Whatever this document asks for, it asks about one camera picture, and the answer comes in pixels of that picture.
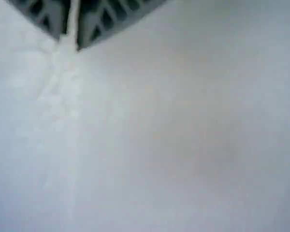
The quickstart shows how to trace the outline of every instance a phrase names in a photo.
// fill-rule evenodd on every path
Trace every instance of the white surface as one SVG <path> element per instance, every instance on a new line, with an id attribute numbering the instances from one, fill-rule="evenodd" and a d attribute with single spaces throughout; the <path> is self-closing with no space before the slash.
<path id="1" fill-rule="evenodd" d="M 73 42 L 0 0 L 0 232 L 290 232 L 290 1 Z"/>

